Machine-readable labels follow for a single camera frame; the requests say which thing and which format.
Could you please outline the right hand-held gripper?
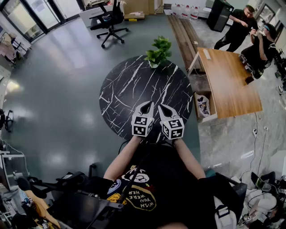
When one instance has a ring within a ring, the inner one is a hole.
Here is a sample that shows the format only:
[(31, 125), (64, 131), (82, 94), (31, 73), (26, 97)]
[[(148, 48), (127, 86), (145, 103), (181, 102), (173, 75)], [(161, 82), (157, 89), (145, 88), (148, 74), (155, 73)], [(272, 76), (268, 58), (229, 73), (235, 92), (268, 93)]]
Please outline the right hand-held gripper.
[(168, 105), (158, 105), (158, 111), (161, 119), (162, 133), (169, 140), (175, 140), (183, 137), (184, 123), (183, 119), (179, 118), (176, 110)]

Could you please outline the green potted plant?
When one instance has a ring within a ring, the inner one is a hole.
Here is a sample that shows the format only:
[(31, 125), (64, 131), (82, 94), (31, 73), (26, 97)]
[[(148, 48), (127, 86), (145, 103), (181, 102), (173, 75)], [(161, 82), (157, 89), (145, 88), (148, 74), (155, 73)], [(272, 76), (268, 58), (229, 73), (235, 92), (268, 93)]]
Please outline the green potted plant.
[(158, 36), (157, 39), (154, 39), (152, 46), (154, 46), (156, 50), (146, 51), (147, 56), (145, 60), (148, 61), (151, 68), (157, 68), (162, 62), (166, 61), (168, 57), (172, 56), (172, 52), (170, 51), (172, 43), (168, 38)]

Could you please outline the person's right forearm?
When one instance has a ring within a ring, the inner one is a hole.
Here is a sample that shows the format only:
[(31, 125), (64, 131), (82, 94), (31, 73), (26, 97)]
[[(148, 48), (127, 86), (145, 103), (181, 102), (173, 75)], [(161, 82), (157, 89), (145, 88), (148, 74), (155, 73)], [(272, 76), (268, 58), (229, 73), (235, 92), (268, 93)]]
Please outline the person's right forearm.
[(174, 140), (174, 146), (187, 170), (191, 172), (196, 179), (206, 178), (202, 166), (199, 164), (199, 162), (196, 160), (196, 158), (193, 156), (181, 138)]

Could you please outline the person's left forearm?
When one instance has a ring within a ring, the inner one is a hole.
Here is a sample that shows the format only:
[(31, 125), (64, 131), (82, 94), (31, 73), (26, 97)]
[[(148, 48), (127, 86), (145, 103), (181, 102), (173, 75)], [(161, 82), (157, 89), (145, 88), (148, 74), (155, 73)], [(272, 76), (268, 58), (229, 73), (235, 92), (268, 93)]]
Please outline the person's left forearm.
[(128, 164), (130, 163), (141, 141), (141, 137), (133, 136), (128, 142), (128, 144), (109, 165), (103, 178), (115, 181), (120, 175), (122, 175)]

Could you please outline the white shoulder bag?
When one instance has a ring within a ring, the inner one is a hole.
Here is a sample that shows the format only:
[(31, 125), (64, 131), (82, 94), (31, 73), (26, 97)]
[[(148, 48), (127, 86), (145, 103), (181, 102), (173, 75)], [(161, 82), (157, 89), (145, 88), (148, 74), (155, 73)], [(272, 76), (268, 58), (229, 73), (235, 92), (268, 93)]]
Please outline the white shoulder bag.
[(217, 229), (236, 229), (236, 215), (220, 199), (214, 196), (215, 214), (214, 219)]

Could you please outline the round black marble table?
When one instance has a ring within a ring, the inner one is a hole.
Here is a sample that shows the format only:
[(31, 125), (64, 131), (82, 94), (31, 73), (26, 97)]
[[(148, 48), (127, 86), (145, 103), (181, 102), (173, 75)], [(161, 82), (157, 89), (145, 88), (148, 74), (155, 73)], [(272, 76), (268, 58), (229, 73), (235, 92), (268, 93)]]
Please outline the round black marble table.
[(172, 107), (186, 123), (193, 106), (192, 95), (188, 77), (176, 64), (166, 60), (151, 68), (145, 56), (136, 56), (109, 72), (101, 87), (99, 104), (109, 128), (128, 140), (132, 137), (131, 121), (136, 107), (143, 102), (154, 102), (155, 120), (148, 140), (156, 142), (165, 139), (158, 105)]

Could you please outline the open cardboard box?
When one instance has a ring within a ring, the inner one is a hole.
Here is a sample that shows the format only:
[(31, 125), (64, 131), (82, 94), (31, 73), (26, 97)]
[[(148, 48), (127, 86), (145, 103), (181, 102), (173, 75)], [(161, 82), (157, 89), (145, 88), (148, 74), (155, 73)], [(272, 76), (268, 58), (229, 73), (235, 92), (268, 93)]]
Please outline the open cardboard box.
[[(198, 105), (197, 105), (197, 95), (204, 95), (209, 99), (209, 104), (210, 104), (210, 116), (206, 117), (206, 118), (200, 118), (199, 113), (198, 113)], [(196, 91), (193, 94), (194, 97), (194, 105), (195, 105), (195, 110), (196, 110), (196, 116), (197, 116), (197, 121), (198, 123), (204, 123), (204, 122), (208, 122), (211, 121), (213, 119), (216, 119), (217, 116), (217, 112), (216, 112), (216, 108), (215, 108), (215, 103), (214, 103), (214, 99), (213, 99), (213, 95), (211, 91)]]

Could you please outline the person's black printed t-shirt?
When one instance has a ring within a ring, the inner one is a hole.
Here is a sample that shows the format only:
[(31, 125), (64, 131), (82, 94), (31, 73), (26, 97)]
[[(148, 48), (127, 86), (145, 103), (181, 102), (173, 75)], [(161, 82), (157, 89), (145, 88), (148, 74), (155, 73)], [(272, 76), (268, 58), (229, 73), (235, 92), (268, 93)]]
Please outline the person's black printed t-shirt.
[(124, 206), (106, 229), (217, 229), (214, 196), (237, 222), (242, 212), (239, 195), (224, 176), (196, 179), (176, 149), (166, 145), (138, 146), (123, 174), (111, 182), (107, 199)]

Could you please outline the stack of brown wooden planks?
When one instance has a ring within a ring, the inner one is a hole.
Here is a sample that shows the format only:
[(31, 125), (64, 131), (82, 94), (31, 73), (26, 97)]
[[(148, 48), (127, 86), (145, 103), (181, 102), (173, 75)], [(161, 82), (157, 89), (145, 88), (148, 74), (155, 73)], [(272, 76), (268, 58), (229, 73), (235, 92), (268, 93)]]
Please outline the stack of brown wooden planks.
[(167, 19), (175, 34), (178, 46), (185, 63), (185, 68), (188, 71), (193, 62), (198, 48), (203, 47), (203, 43), (198, 37), (191, 22), (187, 19), (177, 18), (173, 15), (168, 15)]

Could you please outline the flat cardboard sheet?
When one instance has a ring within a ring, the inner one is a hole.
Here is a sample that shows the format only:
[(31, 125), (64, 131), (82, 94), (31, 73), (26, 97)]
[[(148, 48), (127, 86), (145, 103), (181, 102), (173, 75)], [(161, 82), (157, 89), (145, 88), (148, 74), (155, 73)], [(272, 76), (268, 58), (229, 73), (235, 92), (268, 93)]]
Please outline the flat cardboard sheet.
[(145, 14), (143, 12), (129, 13), (125, 14), (124, 16), (124, 20), (127, 21), (144, 20), (144, 19), (145, 19)]

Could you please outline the black office chair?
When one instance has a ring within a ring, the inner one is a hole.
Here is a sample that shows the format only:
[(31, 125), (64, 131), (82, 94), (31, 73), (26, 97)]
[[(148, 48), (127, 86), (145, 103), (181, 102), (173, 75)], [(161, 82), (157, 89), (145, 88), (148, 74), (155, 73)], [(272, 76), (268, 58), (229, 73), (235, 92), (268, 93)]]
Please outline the black office chair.
[(101, 10), (103, 11), (102, 14), (96, 15), (91, 17), (91, 26), (90, 30), (97, 30), (97, 29), (108, 29), (108, 32), (97, 34), (97, 38), (99, 39), (102, 35), (107, 35), (104, 39), (101, 47), (105, 48), (105, 42), (110, 36), (115, 37), (117, 40), (120, 40), (121, 43), (125, 43), (125, 41), (119, 37), (116, 33), (125, 30), (126, 32), (129, 31), (128, 28), (122, 29), (115, 29), (114, 26), (120, 24), (124, 21), (123, 12), (120, 9), (120, 2), (117, 0), (113, 1), (113, 8), (112, 11), (107, 12), (105, 7), (102, 3), (99, 3)]

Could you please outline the tall cardboard boxes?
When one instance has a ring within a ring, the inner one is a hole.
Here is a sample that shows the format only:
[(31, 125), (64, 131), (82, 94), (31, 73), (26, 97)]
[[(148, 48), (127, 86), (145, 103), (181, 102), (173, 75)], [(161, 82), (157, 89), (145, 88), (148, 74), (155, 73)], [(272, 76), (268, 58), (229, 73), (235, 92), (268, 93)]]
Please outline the tall cardboard boxes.
[(124, 13), (130, 14), (135, 12), (143, 12), (145, 15), (154, 14), (154, 0), (123, 0)]

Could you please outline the black equipment rig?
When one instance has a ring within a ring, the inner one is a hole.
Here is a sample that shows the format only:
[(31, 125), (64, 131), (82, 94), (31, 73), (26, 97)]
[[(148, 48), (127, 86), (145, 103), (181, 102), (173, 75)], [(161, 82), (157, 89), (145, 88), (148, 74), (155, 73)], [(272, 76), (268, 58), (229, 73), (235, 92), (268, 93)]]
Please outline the black equipment rig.
[[(31, 190), (49, 206), (47, 211), (61, 229), (106, 229), (115, 213), (121, 211), (123, 203), (108, 200), (111, 181), (95, 175), (96, 164), (89, 166), (88, 174), (67, 173), (56, 183), (43, 182), (36, 177), (16, 177), (19, 188), (25, 193)], [(25, 196), (21, 202), (28, 219), (41, 229), (56, 229), (40, 217), (32, 198)]]

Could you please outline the black swivel chair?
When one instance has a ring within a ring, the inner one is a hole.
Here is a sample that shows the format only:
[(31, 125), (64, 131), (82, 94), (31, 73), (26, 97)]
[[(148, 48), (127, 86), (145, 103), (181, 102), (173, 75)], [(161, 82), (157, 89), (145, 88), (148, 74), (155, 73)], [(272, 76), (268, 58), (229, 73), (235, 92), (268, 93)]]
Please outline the black swivel chair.
[(0, 109), (0, 130), (2, 130), (2, 128), (4, 127), (7, 132), (11, 133), (13, 122), (13, 111), (9, 110), (8, 114), (5, 115), (4, 111)]

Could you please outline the orange wooden desk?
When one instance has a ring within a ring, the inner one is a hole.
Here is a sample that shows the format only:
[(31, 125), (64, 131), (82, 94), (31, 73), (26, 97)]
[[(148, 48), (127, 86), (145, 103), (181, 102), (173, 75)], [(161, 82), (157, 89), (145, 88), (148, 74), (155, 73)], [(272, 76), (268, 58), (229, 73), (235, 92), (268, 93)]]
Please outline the orange wooden desk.
[(27, 195), (27, 197), (32, 198), (33, 202), (36, 205), (36, 211), (40, 217), (43, 217), (44, 219), (48, 220), (54, 228), (61, 229), (58, 221), (54, 217), (52, 217), (47, 211), (49, 206), (43, 199), (37, 197), (31, 190), (25, 191), (25, 194)]

